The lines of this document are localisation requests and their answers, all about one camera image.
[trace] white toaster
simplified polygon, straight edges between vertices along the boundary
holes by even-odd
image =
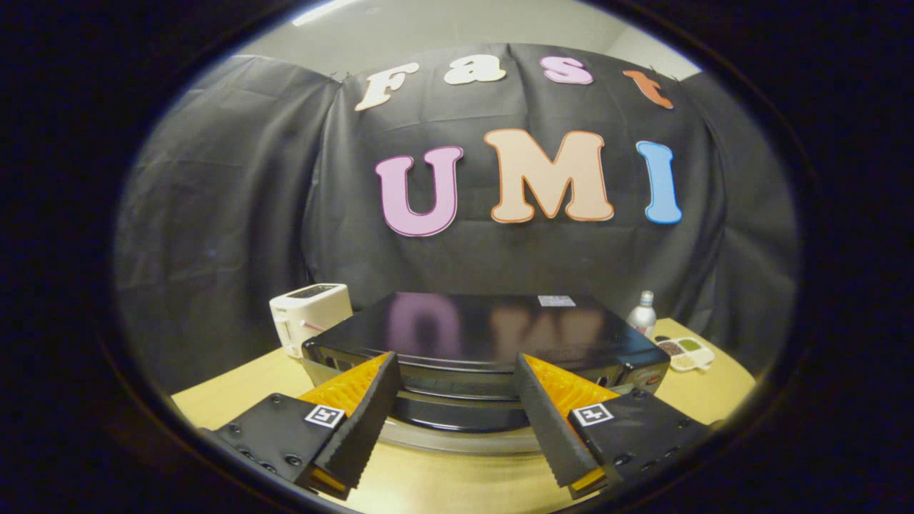
[[[302,343],[352,315],[345,284],[314,284],[270,300],[276,333],[285,352],[302,357]]]

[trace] pink letter u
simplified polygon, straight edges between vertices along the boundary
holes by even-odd
[[[401,155],[381,161],[375,173],[381,177],[381,205],[384,220],[396,233],[424,237],[447,229],[457,215],[457,161],[463,157],[459,146],[442,146],[429,150],[425,162],[435,174],[435,207],[425,214],[409,208],[406,174],[412,168],[412,157]]]

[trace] ceiling light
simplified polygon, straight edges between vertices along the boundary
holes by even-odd
[[[315,7],[314,9],[311,9],[310,11],[304,13],[303,15],[295,18],[292,21],[292,24],[295,25],[296,27],[300,27],[300,26],[308,23],[309,21],[314,21],[315,19],[317,19],[327,13],[333,12],[340,7],[352,4],[355,1],[356,0],[334,0],[333,2],[328,2],[326,4],[319,5],[319,6]]]

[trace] label sticker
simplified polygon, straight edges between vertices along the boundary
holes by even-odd
[[[574,307],[576,306],[570,296],[549,296],[541,294],[539,304],[544,307]]]
[[[326,405],[318,405],[314,407],[314,409],[309,412],[307,416],[304,416],[304,420],[306,422],[319,424],[327,428],[334,428],[344,417],[345,411],[343,409],[335,409],[334,407],[327,407]]]
[[[572,412],[574,412],[575,417],[578,418],[581,426],[603,423],[613,418],[612,414],[606,410],[606,407],[604,407],[602,403],[580,407]]]

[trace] white bottle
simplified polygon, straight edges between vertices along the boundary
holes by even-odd
[[[641,303],[625,318],[625,323],[644,334],[648,339],[654,337],[654,325],[657,324],[657,313],[654,312],[652,305],[654,305],[654,293],[642,291]]]

